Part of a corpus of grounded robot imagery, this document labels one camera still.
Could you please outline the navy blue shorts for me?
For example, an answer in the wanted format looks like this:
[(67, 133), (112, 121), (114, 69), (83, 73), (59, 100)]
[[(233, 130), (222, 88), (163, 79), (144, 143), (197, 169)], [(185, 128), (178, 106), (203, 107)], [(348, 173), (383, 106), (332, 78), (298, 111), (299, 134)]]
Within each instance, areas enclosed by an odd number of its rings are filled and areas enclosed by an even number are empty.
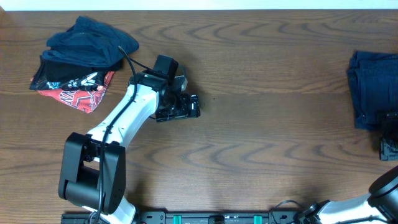
[(346, 71), (358, 129), (397, 123), (397, 54), (356, 51)]

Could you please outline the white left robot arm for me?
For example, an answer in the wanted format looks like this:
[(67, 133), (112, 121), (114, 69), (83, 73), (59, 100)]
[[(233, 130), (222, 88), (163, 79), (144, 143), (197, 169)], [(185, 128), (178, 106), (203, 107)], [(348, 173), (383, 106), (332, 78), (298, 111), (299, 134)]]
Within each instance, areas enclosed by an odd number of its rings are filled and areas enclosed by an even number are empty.
[(198, 97), (185, 93), (187, 78), (140, 72), (115, 109), (87, 134), (71, 133), (62, 159), (58, 194), (86, 213), (66, 213), (62, 223), (135, 223), (137, 209), (124, 196), (126, 150), (145, 120), (200, 116)]

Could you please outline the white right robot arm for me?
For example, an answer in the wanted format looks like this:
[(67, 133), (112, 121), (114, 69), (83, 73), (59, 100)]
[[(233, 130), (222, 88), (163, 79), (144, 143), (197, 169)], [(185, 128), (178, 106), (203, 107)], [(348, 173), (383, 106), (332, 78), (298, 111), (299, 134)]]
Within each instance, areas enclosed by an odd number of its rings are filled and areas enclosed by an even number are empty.
[[(397, 160), (397, 113), (381, 116), (379, 158)], [(368, 193), (345, 201), (326, 200), (299, 213), (295, 223), (397, 223), (397, 167), (377, 178)]]

